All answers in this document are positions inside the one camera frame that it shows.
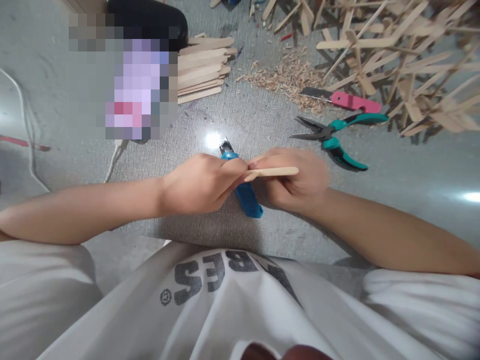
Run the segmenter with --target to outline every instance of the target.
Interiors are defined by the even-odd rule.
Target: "red wire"
[[[280,39],[280,41],[282,42],[282,41],[287,40],[287,39],[289,39],[289,38],[291,38],[291,37],[292,37],[292,33],[289,33],[288,35],[285,35],[284,37],[282,37],[282,38]]]

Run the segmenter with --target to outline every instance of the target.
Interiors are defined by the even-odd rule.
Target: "gray floor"
[[[273,35],[249,23],[248,1],[232,11],[222,5],[211,10],[207,0],[196,1],[195,6],[187,0],[168,3],[185,13],[190,34],[232,36],[242,52],[230,64],[232,74],[223,92],[179,106],[178,120],[160,141],[131,143],[117,164],[113,181],[167,174],[199,152],[219,156],[217,144],[207,141],[212,136],[227,136],[245,159],[279,146],[322,153],[318,143],[289,138],[303,130],[293,121],[299,114],[294,104],[280,94],[235,82],[250,71],[255,60],[260,67],[279,61],[283,48],[290,44],[280,43],[289,27]],[[278,21],[283,16],[276,11]],[[316,31],[299,41],[300,48],[310,49],[314,65],[328,62],[315,51],[319,40],[322,36]],[[445,42],[435,51],[450,48],[453,43]],[[39,175],[54,190],[101,182],[106,174],[113,141],[94,137],[93,132],[105,93],[113,87],[114,60],[111,53],[68,51],[68,17],[55,0],[0,1],[0,67],[25,88],[35,114],[37,142],[52,147],[49,152],[37,151],[36,158]],[[460,74],[456,82],[468,76]],[[79,98],[80,106],[75,106]],[[328,108],[317,120],[328,123],[346,116],[343,110]],[[1,75],[0,134],[25,139],[17,95]],[[387,132],[385,126],[358,126],[343,130],[339,138],[343,147],[370,169],[352,173],[330,163],[334,188],[414,214],[480,247],[480,203],[463,198],[465,193],[480,192],[479,133],[443,131],[427,144],[415,145],[411,139]],[[0,209],[42,192],[27,169],[27,150],[0,142]],[[120,229],[121,241],[107,235],[102,241],[88,242],[95,262],[104,269],[105,289],[162,246],[163,241],[155,238],[243,248],[323,264],[367,266],[340,240],[329,238],[304,219],[272,208],[262,189],[256,190],[265,207],[260,220],[244,217],[232,197],[219,213],[136,222]]]

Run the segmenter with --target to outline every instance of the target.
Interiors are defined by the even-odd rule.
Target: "stack of popsicle sticks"
[[[226,65],[237,53],[234,39],[190,37],[190,46],[178,53],[178,104],[201,99],[222,91],[231,69]]]

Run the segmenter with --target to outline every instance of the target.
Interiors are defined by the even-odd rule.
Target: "black object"
[[[109,0],[107,12],[113,24],[123,27],[124,39],[160,39],[168,42],[168,51],[187,47],[189,27],[183,12],[157,0]],[[160,44],[160,51],[167,51]]]

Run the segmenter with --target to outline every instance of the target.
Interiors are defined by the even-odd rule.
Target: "white cable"
[[[36,182],[38,184],[40,184],[40,186],[46,192],[50,193],[51,192],[50,188],[47,185],[45,185],[45,183],[42,180],[39,179],[39,177],[37,176],[37,173],[35,172],[34,145],[33,145],[33,140],[32,140],[32,136],[31,136],[31,133],[30,133],[30,129],[29,129],[29,123],[28,123],[28,120],[27,120],[27,115],[25,113],[24,93],[22,92],[22,89],[20,88],[19,83],[13,77],[11,77],[5,70],[3,70],[1,67],[0,67],[0,72],[3,75],[5,75],[13,83],[13,85],[15,85],[16,90],[18,91],[18,96],[20,97],[21,117],[23,118],[23,125],[25,127],[25,133],[26,133],[26,141],[27,141],[28,147],[29,147],[28,161],[29,161],[30,175],[31,175],[32,178],[34,178],[36,180]]]
[[[108,167],[104,183],[108,183],[110,181],[112,173],[114,172],[115,164],[122,156],[122,153],[127,148],[128,144],[128,140],[115,140],[115,150],[113,151],[113,154],[111,156],[110,166]]]
[[[116,158],[119,154],[119,151],[120,151],[120,146],[115,145],[115,150],[113,151],[113,155],[111,156],[110,166],[108,167],[108,172],[106,173],[104,183],[108,183],[110,181],[110,178],[112,177],[112,174],[114,172],[115,163],[117,162]]]

